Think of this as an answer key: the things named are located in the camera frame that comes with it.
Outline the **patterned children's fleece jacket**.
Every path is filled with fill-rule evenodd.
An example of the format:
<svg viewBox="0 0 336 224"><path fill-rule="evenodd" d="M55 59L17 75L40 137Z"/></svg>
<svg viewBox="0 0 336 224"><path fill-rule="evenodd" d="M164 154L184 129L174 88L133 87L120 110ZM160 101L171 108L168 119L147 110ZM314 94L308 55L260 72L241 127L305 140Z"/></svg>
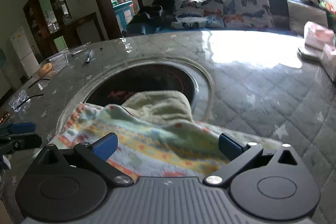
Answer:
<svg viewBox="0 0 336 224"><path fill-rule="evenodd" d="M178 91L142 92L120 106L80 104L52 143L72 148L113 132L118 147L108 163L131 178L203 178L228 164L218 147L224 131L194 121L188 99Z"/></svg>

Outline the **clear safety glasses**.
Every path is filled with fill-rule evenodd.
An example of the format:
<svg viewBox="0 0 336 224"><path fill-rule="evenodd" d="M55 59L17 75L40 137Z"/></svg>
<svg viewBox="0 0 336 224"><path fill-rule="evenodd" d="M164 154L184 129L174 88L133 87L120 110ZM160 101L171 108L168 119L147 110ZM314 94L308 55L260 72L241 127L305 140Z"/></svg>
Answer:
<svg viewBox="0 0 336 224"><path fill-rule="evenodd" d="M9 101L10 108L18 113L23 110L27 104L31 102L33 98L39 98L44 96L43 90L50 83L50 78L39 78L34 82L30 83L24 89L19 91L16 95Z"/></svg>

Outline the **bread roll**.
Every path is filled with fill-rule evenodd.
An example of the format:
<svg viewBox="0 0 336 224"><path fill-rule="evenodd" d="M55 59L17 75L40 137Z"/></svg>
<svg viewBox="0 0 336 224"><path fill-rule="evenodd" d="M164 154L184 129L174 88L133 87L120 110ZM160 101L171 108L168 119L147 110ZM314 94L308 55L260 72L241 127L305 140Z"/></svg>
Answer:
<svg viewBox="0 0 336 224"><path fill-rule="evenodd" d="M45 76L47 73L49 73L53 69L53 65L51 63L46 63L41 66L41 68L37 71L37 75L39 77Z"/></svg>

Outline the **white refrigerator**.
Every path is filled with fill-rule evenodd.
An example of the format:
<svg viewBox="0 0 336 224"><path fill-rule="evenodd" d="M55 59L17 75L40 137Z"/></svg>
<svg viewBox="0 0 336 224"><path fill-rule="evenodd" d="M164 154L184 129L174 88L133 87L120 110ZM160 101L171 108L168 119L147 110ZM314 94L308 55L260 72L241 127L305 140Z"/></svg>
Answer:
<svg viewBox="0 0 336 224"><path fill-rule="evenodd" d="M17 53L26 75L28 78L32 77L38 70L39 64L22 27L17 29L14 34L11 35L10 41Z"/></svg>

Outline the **clear plastic food tray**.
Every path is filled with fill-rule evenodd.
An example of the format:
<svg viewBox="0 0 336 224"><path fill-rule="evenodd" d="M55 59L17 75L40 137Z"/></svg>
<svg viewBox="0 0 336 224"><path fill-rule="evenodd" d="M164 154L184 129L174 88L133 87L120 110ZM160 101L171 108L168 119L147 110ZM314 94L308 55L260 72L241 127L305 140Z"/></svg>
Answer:
<svg viewBox="0 0 336 224"><path fill-rule="evenodd" d="M74 57L74 55L85 50L89 45L90 42L80 45L78 47L62 50L61 52L46 58L42 63L39 64L39 69L42 65L46 63L51 63L53 65L53 69L49 73L58 73L69 64L68 57Z"/></svg>

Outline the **grey quilted star table cover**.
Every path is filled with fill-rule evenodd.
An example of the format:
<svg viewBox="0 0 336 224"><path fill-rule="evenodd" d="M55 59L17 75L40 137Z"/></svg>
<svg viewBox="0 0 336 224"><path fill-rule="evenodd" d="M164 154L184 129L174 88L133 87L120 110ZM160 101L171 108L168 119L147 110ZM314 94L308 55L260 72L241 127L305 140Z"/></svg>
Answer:
<svg viewBox="0 0 336 224"><path fill-rule="evenodd" d="M11 122L35 122L44 140L105 77L148 61L190 63L198 78L194 118L291 144L321 189L317 223L335 223L335 84L322 67L301 61L302 39L257 31L181 31L94 43L70 63Z"/></svg>

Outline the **black marker pen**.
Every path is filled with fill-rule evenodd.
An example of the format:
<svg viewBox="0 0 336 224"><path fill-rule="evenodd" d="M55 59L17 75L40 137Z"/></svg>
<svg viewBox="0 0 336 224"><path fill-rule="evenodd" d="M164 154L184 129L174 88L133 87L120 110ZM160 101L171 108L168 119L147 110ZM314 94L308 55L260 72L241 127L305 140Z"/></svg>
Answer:
<svg viewBox="0 0 336 224"><path fill-rule="evenodd" d="M89 53L88 53L88 55L87 55L87 57L86 57L86 60L85 60L86 64L89 64L91 62L93 54L94 54L94 51L90 50Z"/></svg>

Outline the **black round table hotplate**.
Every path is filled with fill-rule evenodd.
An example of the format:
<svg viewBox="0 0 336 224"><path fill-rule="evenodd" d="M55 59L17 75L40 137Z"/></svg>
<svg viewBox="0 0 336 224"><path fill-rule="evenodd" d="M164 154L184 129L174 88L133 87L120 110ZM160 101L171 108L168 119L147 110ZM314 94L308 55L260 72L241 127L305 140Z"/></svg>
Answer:
<svg viewBox="0 0 336 224"><path fill-rule="evenodd" d="M199 94L195 78L187 70L167 64L137 65L121 71L98 84L84 102L121 105L136 93L164 90L181 92L191 108L195 107Z"/></svg>

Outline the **dark wooden shelf cabinet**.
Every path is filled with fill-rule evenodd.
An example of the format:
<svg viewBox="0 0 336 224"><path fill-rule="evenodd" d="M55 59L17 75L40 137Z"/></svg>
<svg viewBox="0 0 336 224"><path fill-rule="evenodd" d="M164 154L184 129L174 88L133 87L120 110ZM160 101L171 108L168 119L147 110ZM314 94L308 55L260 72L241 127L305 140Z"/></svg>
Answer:
<svg viewBox="0 0 336 224"><path fill-rule="evenodd" d="M63 49L55 42L64 39L66 48L82 45L77 29L93 22L100 41L104 35L95 12L72 18L66 0L28 0L23 7L30 31L42 57L47 58Z"/></svg>

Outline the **pink tissue box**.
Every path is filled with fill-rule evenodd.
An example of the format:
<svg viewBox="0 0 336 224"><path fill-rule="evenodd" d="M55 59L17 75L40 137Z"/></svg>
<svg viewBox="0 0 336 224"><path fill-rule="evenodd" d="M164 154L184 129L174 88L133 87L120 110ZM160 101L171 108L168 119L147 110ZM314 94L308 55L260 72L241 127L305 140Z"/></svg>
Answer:
<svg viewBox="0 0 336 224"><path fill-rule="evenodd" d="M306 22L303 28L304 45L298 47L303 59L319 62L335 83L335 33L322 25Z"/></svg>

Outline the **blue white cabinet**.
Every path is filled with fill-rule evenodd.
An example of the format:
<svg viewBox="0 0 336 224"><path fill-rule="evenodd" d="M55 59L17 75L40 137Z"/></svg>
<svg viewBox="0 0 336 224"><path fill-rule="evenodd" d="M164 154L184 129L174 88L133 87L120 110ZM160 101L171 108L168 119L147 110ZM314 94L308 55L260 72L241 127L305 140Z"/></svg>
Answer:
<svg viewBox="0 0 336 224"><path fill-rule="evenodd" d="M127 1L118 5L114 5L113 9L120 27L120 31L126 31L127 25L131 22L134 16L133 1Z"/></svg>

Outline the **grey white cushion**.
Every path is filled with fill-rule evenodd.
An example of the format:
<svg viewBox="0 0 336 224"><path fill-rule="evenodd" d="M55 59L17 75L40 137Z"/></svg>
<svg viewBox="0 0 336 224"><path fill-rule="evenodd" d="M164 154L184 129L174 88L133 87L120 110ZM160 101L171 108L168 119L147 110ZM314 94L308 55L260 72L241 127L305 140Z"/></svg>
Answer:
<svg viewBox="0 0 336 224"><path fill-rule="evenodd" d="M291 32L303 36L307 22L314 22L328 28L327 14L324 10L293 1L287 1L287 5Z"/></svg>

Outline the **butterfly print pillow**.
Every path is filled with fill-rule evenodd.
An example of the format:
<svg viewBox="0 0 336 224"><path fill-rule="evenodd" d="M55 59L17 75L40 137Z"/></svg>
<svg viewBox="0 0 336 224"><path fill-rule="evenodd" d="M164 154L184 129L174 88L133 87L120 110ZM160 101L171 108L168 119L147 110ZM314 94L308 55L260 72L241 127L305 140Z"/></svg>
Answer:
<svg viewBox="0 0 336 224"><path fill-rule="evenodd" d="M174 30L274 28L269 0L175 0Z"/></svg>

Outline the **black bag on sofa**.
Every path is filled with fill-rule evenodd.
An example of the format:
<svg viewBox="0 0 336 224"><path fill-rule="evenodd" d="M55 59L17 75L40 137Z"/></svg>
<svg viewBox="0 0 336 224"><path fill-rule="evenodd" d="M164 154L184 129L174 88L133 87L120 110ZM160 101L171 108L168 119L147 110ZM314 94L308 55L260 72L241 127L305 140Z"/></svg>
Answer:
<svg viewBox="0 0 336 224"><path fill-rule="evenodd" d="M174 21L175 0L154 0L152 5L143 6L127 24L123 36L155 34L169 28Z"/></svg>

